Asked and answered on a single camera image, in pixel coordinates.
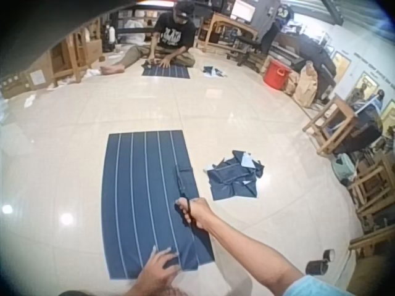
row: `person's left hand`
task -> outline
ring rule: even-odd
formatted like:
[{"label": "person's left hand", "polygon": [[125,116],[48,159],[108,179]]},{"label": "person's left hand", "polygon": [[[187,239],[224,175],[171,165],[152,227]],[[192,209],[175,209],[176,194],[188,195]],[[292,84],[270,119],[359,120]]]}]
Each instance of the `person's left hand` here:
[{"label": "person's left hand", "polygon": [[166,262],[178,256],[177,253],[170,253],[170,251],[171,248],[167,248],[157,252],[154,246],[147,264],[137,278],[136,284],[127,295],[152,295],[172,283],[181,268],[179,265],[172,265],[164,269]]},{"label": "person's left hand", "polygon": [[171,60],[172,58],[167,55],[160,61],[159,66],[164,68],[169,68]]}]

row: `striped blue fabric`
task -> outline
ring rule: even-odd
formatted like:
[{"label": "striped blue fabric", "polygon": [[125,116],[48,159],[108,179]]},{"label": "striped blue fabric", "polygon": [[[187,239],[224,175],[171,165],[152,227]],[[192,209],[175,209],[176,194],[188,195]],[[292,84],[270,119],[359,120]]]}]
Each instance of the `striped blue fabric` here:
[{"label": "striped blue fabric", "polygon": [[190,79],[188,68],[182,65],[170,64],[169,68],[160,67],[159,65],[143,65],[143,76],[159,76]]},{"label": "striped blue fabric", "polygon": [[136,279],[152,247],[171,247],[183,270],[212,262],[208,233],[175,206],[178,178],[199,197],[182,131],[110,134],[102,180],[102,235],[111,279]]}]

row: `white tile floor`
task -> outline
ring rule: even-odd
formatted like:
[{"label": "white tile floor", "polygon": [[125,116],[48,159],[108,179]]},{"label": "white tile floor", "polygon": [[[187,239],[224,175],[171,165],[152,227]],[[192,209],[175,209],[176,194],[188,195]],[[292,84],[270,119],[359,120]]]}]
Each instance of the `white tile floor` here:
[{"label": "white tile floor", "polygon": [[[13,213],[1,213],[0,252],[22,290],[42,296],[70,289],[114,295],[130,287],[130,281],[110,281],[104,258],[101,181],[107,137],[178,129],[199,192],[209,200],[203,173],[208,164],[231,157],[233,149],[260,160],[265,171],[257,183],[259,198],[211,202],[213,209],[302,271],[325,249],[335,249],[338,259],[323,279],[336,282],[348,242],[361,229],[330,161],[315,153],[301,131],[307,117],[252,70],[219,55],[194,54],[190,80],[142,77],[139,61],[121,75],[39,91],[26,109],[30,93],[9,102],[1,128],[0,187],[1,205],[11,205]],[[206,78],[203,65],[228,77]],[[216,262],[179,275],[175,285],[193,296],[270,295],[216,242],[213,246]]]}]

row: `bare foot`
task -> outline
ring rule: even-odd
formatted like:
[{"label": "bare foot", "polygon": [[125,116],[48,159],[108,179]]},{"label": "bare foot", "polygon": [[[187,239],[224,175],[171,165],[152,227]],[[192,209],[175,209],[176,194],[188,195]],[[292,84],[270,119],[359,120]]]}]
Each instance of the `bare foot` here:
[{"label": "bare foot", "polygon": [[102,66],[100,67],[101,73],[103,75],[111,75],[123,73],[125,71],[124,65],[113,65],[113,66]]}]

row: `red container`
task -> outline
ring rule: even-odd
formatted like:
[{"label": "red container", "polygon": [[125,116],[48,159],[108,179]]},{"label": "red container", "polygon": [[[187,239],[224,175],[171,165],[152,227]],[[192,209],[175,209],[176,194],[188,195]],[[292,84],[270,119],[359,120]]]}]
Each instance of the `red container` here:
[{"label": "red container", "polygon": [[267,67],[264,82],[275,89],[281,89],[291,69],[277,60],[271,60]]}]

